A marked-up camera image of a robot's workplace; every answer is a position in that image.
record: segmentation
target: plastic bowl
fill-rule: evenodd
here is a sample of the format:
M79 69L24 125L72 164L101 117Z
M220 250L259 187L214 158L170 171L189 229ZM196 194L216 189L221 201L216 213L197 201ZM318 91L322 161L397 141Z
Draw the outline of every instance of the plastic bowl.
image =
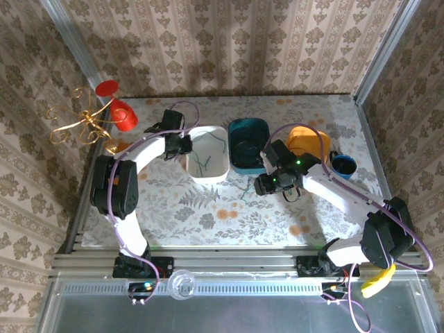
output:
M198 184L223 182L230 170L228 134L221 126L200 126L189 131L193 151L187 155L187 173Z
M324 132L318 131L321 134L324 145L324 162L327 162L328 151L330 150L330 137ZM303 153L310 153L317 158L321 152L321 145L319 138L315 132L303 126L294 127L287 137L287 148L296 156L301 156Z
M263 119L236 119L228 126L230 163L241 175L259 175L266 169L259 153L270 137L268 124Z

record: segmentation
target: wall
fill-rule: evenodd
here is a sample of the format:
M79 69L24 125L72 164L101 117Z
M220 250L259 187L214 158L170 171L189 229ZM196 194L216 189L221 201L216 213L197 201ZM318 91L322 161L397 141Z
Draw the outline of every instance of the wall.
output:
M444 311L444 6L423 0L364 111L393 195L408 202L432 251L429 274Z
M61 0L123 96L351 93L404 0Z
M88 154L49 133L77 119L44 118L84 85L38 1L0 1L0 332L31 332L54 253L74 217Z

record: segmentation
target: white container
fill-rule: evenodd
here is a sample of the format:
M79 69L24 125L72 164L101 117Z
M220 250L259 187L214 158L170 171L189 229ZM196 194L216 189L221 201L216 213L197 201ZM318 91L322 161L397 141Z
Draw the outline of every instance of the white container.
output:
M187 173L198 184L223 182L230 170L228 133L222 126L200 126L189 131L193 151L187 154Z

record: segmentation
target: red candle holder cup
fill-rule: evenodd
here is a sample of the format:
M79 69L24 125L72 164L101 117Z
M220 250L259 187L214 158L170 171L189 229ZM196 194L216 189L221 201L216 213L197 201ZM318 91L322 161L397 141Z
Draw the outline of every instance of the red candle holder cup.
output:
M126 103L115 99L110 105L111 119L116 121L115 126L122 132L128 132L136 127L139 119L133 109Z
M110 105L111 119L115 121L116 127L122 132L128 132L136 127L139 119L133 109L126 103L116 99L114 94L119 89L115 80L103 81L96 87L96 95L100 97L114 98Z

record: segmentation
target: clear plastic cup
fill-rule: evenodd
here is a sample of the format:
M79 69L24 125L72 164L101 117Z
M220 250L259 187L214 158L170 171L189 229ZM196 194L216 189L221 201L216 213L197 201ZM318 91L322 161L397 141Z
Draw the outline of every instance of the clear plastic cup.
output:
M194 296L196 278L193 273L181 269L173 273L168 280L168 292L176 300L187 300Z

